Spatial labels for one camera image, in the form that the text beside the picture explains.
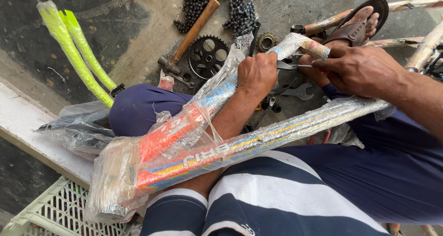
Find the freewheel sprocket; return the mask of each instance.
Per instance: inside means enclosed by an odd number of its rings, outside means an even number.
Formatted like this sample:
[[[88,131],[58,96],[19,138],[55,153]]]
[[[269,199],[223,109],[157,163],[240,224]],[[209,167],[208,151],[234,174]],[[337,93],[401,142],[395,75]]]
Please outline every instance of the freewheel sprocket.
[[[257,47],[262,52],[268,52],[269,49],[277,45],[275,36],[271,33],[261,34],[257,39]]]
[[[208,80],[224,65],[228,56],[228,46],[218,37],[203,36],[190,46],[188,63],[191,70],[200,78]]]

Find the blue and white striped fabric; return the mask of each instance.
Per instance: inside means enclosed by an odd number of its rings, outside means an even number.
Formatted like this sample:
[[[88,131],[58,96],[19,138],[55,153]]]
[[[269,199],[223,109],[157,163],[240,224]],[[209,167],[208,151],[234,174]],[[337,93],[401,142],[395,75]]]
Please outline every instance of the blue and white striped fabric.
[[[153,199],[141,236],[388,235],[302,160],[267,151],[230,166],[207,201],[189,189]]]

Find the knee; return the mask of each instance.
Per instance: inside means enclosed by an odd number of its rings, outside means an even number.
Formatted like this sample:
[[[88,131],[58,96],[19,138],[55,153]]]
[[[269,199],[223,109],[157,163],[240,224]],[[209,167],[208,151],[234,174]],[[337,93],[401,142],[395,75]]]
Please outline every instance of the knee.
[[[152,86],[138,84],[120,92],[109,112],[109,124],[116,136],[142,136],[156,122]]]

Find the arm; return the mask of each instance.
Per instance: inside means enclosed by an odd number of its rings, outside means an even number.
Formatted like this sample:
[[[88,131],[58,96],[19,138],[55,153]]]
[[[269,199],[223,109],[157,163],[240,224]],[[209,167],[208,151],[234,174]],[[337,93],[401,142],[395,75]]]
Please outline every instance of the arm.
[[[259,53],[238,65],[238,87],[232,98],[213,118],[212,125],[223,139],[238,136],[257,105],[268,95],[277,81],[277,53]],[[206,199],[222,169],[212,171],[171,186],[188,188]]]
[[[381,48],[333,47],[312,66],[341,92],[383,99],[443,141],[443,84],[409,72]]]
[[[213,118],[212,125],[223,139],[239,135],[257,105],[277,81],[277,53],[248,57],[238,66],[238,88]],[[140,235],[200,235],[205,223],[208,195],[222,169],[167,188],[147,206]]]

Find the down tube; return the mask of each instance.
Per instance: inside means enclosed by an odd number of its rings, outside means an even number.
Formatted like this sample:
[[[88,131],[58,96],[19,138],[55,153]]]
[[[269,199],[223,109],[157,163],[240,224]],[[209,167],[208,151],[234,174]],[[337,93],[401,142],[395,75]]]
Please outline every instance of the down tube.
[[[186,179],[213,171],[221,167],[248,159],[264,151],[280,147],[297,139],[307,137],[324,129],[340,125],[363,115],[387,108],[391,104],[379,99],[367,99],[353,96],[347,99],[335,99],[314,111],[260,128],[248,134],[219,142],[219,147],[228,150],[223,154],[196,162],[187,158],[176,159],[173,166],[164,165],[152,172],[154,179],[143,189],[156,190],[169,187]],[[217,152],[216,147],[192,149],[188,156],[200,152]]]

